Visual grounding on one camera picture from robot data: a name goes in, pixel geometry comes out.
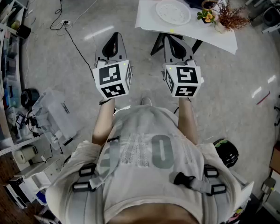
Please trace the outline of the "red strip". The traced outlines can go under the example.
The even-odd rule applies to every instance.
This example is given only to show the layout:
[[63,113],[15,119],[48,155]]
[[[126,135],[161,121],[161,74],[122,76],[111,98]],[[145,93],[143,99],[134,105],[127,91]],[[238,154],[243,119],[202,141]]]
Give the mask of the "red strip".
[[261,97],[261,99],[256,103],[256,105],[261,104],[269,95],[270,95],[270,91],[268,91],[268,93],[266,93],[265,95],[263,95],[263,96]]

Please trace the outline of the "person's white printed shirt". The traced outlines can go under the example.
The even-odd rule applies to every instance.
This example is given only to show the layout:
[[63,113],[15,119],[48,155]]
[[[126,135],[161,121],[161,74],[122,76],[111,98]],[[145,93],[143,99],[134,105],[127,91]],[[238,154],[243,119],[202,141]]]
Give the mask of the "person's white printed shirt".
[[[110,221],[193,222],[223,224],[232,215],[241,187],[213,144],[194,145],[178,129],[178,118],[165,108],[139,105],[115,115],[108,139],[119,136],[119,165],[94,192],[73,192],[81,167],[94,163],[99,174],[110,167],[110,144],[81,142],[56,180],[46,201],[62,224],[106,224]],[[226,193],[208,196],[174,185],[172,172],[204,177],[203,168],[218,170]]]

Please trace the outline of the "person's right forearm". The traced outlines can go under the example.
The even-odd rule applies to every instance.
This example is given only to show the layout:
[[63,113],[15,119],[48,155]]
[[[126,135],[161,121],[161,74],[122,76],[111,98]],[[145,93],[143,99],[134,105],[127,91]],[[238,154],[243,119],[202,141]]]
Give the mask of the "person's right forearm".
[[188,98],[179,98],[178,129],[194,145],[198,144],[193,107]]

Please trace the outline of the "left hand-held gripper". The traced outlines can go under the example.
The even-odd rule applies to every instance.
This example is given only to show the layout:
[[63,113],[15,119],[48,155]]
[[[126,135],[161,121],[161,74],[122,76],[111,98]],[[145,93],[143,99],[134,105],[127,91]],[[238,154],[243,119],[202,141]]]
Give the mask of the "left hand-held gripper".
[[97,66],[92,72],[96,88],[103,98],[128,95],[132,69],[121,33],[115,32],[103,40],[96,50],[96,60]]

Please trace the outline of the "black cylinder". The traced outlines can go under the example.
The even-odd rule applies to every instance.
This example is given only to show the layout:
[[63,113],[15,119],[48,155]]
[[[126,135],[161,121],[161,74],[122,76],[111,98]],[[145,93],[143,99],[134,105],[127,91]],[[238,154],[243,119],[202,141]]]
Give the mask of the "black cylinder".
[[31,33],[31,28],[23,24],[21,24],[16,31],[17,36],[23,39],[27,39],[30,33]]

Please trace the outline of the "black helmet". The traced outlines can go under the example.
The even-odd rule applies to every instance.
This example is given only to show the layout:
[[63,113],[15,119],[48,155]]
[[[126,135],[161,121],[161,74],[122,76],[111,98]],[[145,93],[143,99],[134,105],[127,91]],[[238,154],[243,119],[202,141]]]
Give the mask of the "black helmet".
[[227,139],[219,139],[213,144],[224,165],[227,168],[233,167],[239,157],[237,148]]

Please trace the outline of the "black round roll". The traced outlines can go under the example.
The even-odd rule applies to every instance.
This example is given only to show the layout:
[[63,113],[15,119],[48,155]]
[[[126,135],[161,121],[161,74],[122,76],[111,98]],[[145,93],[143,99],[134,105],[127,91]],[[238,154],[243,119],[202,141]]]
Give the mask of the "black round roll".
[[24,89],[21,93],[21,105],[28,109],[32,107],[40,97],[39,92],[35,88]]

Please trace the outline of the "orange flower potted plant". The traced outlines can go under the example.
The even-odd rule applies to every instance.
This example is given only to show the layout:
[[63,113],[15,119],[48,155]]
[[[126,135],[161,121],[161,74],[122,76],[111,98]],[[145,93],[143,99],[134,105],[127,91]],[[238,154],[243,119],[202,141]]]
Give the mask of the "orange flower potted plant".
[[217,23],[217,13],[212,9],[203,9],[197,12],[196,15],[200,27],[214,26]]

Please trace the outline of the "grey harness with black buckles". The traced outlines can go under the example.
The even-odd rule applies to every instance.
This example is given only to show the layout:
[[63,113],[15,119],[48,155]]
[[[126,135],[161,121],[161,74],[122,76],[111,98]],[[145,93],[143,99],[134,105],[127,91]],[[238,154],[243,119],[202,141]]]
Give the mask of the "grey harness with black buckles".
[[[107,177],[113,174],[119,165],[119,136],[108,139],[107,143],[110,144],[110,167],[105,172],[99,174],[96,170],[96,164],[90,163],[80,168],[77,182],[72,184],[73,192],[94,192],[101,185],[105,183]],[[204,177],[211,178],[213,183],[198,180],[195,176],[186,176],[182,172],[172,172],[168,176],[168,180],[174,185],[184,185],[188,189],[198,191],[208,196],[226,193],[227,187],[223,183],[217,183],[219,180],[218,170],[211,166],[205,165],[203,168]]]

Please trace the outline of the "clear plastic bin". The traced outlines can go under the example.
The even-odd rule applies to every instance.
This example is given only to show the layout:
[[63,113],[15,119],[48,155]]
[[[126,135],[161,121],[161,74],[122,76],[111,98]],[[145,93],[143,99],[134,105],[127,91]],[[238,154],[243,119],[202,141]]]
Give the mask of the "clear plastic bin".
[[32,106],[32,113],[52,148],[70,143],[82,128],[73,107],[62,92],[47,88]]

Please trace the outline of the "person's left forearm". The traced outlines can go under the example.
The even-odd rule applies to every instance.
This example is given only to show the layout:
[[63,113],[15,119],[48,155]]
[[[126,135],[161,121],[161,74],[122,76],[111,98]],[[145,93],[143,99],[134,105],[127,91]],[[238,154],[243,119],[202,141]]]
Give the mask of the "person's left forearm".
[[115,99],[103,101],[92,134],[92,143],[102,146],[113,128]]

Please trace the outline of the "white perforated round plate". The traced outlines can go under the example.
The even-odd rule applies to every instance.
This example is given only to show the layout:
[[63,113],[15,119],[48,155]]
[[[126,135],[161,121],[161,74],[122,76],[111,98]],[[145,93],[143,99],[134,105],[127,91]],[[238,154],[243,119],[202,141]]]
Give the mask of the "white perforated round plate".
[[177,0],[161,0],[155,9],[162,20],[173,25],[185,25],[191,19],[190,9]]

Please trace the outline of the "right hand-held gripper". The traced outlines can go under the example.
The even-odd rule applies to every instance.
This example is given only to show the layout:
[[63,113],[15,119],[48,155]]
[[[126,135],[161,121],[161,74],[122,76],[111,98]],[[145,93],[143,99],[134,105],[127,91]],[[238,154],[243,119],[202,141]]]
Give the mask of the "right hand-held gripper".
[[164,81],[174,98],[194,98],[202,84],[201,69],[192,48],[172,35],[164,38]]

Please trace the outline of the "white shelf unit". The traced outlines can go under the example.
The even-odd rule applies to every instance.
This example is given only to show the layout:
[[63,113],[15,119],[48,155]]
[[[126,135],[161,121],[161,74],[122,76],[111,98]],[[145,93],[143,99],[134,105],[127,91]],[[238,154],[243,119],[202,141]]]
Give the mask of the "white shelf unit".
[[18,124],[21,105],[20,44],[18,27],[24,24],[29,0],[0,0],[0,156],[40,139]]

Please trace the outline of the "dried brown plant in vase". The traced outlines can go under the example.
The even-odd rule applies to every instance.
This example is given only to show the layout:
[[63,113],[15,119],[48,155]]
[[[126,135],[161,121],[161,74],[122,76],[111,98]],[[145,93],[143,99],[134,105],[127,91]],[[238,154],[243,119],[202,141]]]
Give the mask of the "dried brown plant in vase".
[[232,7],[230,1],[217,3],[217,21],[214,28],[224,34],[234,30],[243,29],[250,21],[245,14],[245,7]]

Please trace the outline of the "white label printer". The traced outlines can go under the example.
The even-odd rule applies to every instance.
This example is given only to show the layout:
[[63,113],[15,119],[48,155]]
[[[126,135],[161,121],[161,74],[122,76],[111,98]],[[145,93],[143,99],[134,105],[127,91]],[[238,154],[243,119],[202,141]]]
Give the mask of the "white label printer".
[[36,146],[27,146],[14,152],[14,158],[19,164],[25,164],[38,154]]

